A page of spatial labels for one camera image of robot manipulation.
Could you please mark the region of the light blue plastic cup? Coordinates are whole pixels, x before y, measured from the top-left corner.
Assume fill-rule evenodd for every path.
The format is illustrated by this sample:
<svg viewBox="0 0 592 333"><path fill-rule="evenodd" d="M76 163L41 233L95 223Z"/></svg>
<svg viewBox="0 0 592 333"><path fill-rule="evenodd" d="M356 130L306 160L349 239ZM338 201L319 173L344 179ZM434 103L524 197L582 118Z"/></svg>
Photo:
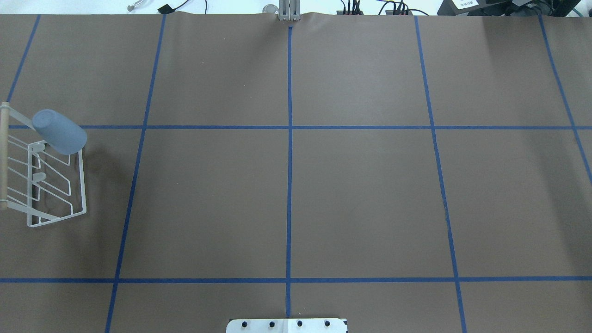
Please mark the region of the light blue plastic cup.
<svg viewBox="0 0 592 333"><path fill-rule="evenodd" d="M87 133L82 127L52 109L36 112L32 126L54 150L63 155L78 153L87 143Z"/></svg>

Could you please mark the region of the white tape roll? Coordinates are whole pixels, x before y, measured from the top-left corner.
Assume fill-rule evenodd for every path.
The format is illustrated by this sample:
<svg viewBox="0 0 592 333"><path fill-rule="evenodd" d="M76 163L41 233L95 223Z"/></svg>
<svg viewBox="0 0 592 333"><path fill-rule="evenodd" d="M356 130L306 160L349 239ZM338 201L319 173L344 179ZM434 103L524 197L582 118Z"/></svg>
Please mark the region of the white tape roll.
<svg viewBox="0 0 592 333"><path fill-rule="evenodd" d="M273 14L278 14L279 13L279 7L276 6L275 4L267 4L266 6L264 6L264 8L262 9L262 13L273 13Z"/></svg>

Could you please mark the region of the orange black USB hub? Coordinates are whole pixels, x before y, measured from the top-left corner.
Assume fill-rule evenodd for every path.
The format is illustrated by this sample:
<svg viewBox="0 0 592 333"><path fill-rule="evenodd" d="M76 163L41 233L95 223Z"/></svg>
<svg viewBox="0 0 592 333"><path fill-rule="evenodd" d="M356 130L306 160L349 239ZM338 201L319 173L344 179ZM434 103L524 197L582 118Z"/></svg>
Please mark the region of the orange black USB hub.
<svg viewBox="0 0 592 333"><path fill-rule="evenodd" d="M360 0L341 0L342 10L337 15L363 15Z"/></svg>

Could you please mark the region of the aluminium frame post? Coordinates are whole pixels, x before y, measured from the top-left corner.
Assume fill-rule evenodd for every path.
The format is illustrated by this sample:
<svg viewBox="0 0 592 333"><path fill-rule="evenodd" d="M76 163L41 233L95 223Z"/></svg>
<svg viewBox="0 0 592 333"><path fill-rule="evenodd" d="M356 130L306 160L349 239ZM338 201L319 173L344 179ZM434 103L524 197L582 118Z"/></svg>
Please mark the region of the aluminium frame post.
<svg viewBox="0 0 592 333"><path fill-rule="evenodd" d="M300 21L301 15L300 0L279 0L278 19L279 21Z"/></svg>

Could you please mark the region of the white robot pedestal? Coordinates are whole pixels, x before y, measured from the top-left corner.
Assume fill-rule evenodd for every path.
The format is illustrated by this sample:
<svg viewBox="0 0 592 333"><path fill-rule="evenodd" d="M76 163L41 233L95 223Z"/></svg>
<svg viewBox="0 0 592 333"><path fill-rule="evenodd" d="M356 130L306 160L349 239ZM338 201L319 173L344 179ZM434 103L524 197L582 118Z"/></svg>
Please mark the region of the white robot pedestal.
<svg viewBox="0 0 592 333"><path fill-rule="evenodd" d="M263 318L230 320L227 333L348 333L341 318Z"/></svg>

